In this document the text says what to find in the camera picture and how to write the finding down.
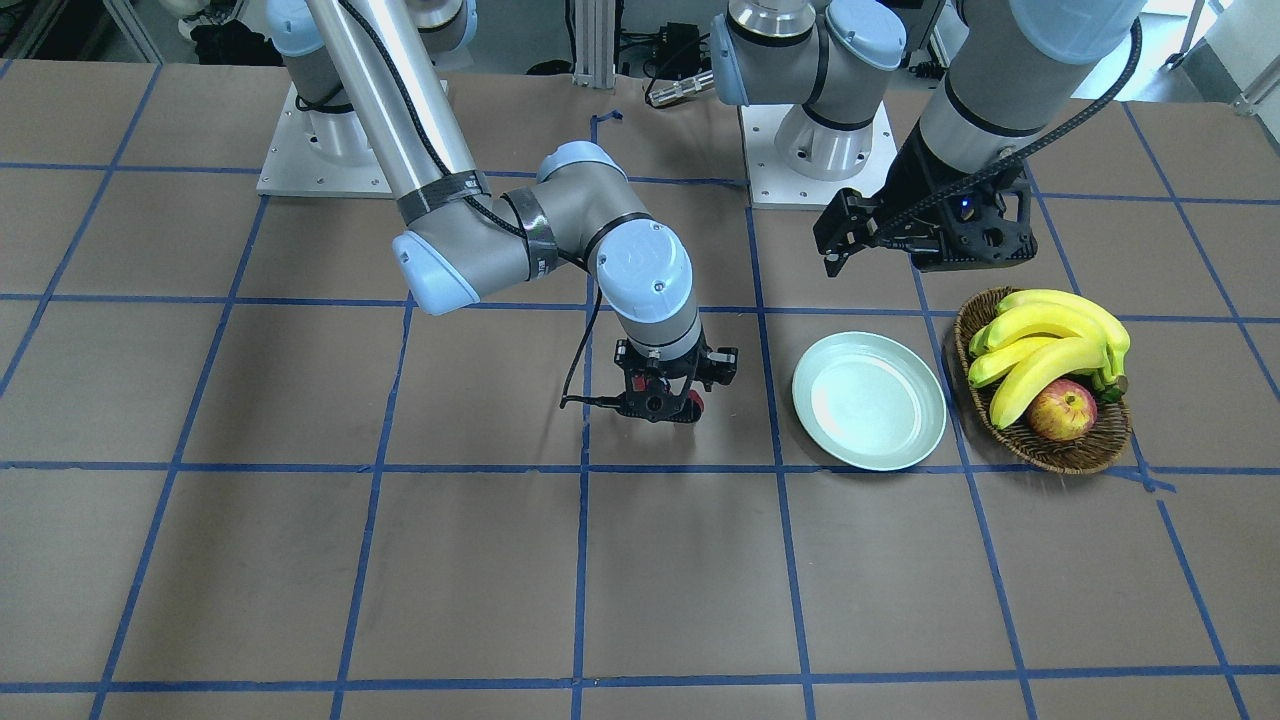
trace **white mounting plate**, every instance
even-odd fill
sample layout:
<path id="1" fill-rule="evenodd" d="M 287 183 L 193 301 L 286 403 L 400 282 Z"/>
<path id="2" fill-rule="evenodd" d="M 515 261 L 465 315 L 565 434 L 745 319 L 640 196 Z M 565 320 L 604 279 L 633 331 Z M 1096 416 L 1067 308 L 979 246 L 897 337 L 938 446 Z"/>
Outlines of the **white mounting plate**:
<path id="1" fill-rule="evenodd" d="M 751 181 L 751 206 L 772 210 L 826 208 L 842 187 L 870 196 L 884 186 L 888 167 L 897 155 L 888 113 L 882 102 L 872 120 L 872 151 L 861 170 L 842 181 L 819 181 L 792 170 L 773 147 L 773 136 L 791 105 L 748 105 L 741 108 L 742 151 L 746 176 Z"/>
<path id="2" fill-rule="evenodd" d="M 375 160 L 339 165 L 311 147 L 311 123 L 294 105 L 297 90 L 289 85 L 271 146 L 257 177 L 259 195 L 288 197 L 390 197 L 383 169 Z"/>

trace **white plate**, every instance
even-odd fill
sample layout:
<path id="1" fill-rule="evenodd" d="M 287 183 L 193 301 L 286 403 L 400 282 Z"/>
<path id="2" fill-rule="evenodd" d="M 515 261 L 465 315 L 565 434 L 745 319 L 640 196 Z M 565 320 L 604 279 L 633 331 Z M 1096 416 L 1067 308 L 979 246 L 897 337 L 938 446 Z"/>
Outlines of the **white plate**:
<path id="1" fill-rule="evenodd" d="M 920 356 L 873 333 L 815 342 L 796 364 L 791 397 L 814 442 L 868 470 L 915 465 L 946 430 L 938 378 Z"/>

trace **apple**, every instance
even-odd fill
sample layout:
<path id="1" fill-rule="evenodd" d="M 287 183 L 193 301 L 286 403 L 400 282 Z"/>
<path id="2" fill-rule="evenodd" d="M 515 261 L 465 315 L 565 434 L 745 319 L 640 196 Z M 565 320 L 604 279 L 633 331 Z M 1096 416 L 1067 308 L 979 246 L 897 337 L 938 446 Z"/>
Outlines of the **apple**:
<path id="1" fill-rule="evenodd" d="M 1097 419 L 1098 404 L 1093 395 L 1066 378 L 1051 382 L 1027 409 L 1027 424 L 1036 434 L 1059 442 L 1084 437 Z"/>

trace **fruit basket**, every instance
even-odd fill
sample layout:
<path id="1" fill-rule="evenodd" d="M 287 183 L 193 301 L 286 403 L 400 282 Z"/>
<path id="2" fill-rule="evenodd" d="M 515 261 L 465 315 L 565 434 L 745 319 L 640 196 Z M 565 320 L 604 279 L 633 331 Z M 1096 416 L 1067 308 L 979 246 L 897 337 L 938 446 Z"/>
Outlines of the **fruit basket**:
<path id="1" fill-rule="evenodd" d="M 969 341 L 983 325 L 996 318 L 996 305 L 1004 297 L 1018 288 L 997 287 L 983 291 L 970 297 L 960 313 L 956 322 L 950 352 L 959 361 L 960 378 L 969 374 Z M 957 383 L 968 389 L 973 400 L 974 409 L 983 427 L 1002 446 L 1014 455 L 1027 460 L 1037 468 L 1053 473 L 1069 475 L 1089 475 L 1110 468 L 1124 452 L 1133 434 L 1133 424 L 1129 416 L 1129 407 L 1124 400 L 1117 402 L 1100 402 L 1098 419 L 1093 428 L 1082 438 L 1070 442 L 1057 442 L 1042 438 L 1027 424 L 1024 418 L 1019 418 L 1014 424 L 998 430 L 991 423 L 991 400 L 996 395 L 996 386 L 974 388 L 963 379 Z M 965 395 L 959 387 L 956 395 Z"/>

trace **bunch of bananas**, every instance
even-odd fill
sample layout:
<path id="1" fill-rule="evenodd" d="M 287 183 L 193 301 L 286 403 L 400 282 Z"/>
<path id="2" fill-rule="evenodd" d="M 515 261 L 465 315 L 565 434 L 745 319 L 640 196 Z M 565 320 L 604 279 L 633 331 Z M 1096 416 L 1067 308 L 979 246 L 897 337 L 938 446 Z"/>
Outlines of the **bunch of bananas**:
<path id="1" fill-rule="evenodd" d="M 1004 378 L 991 401 L 996 428 L 1011 425 L 1062 375 L 1089 375 L 1102 402 L 1124 395 L 1129 333 L 1101 305 L 1059 290 L 1021 290 L 1001 300 L 996 311 L 969 342 L 975 357 L 969 383 L 986 387 Z"/>

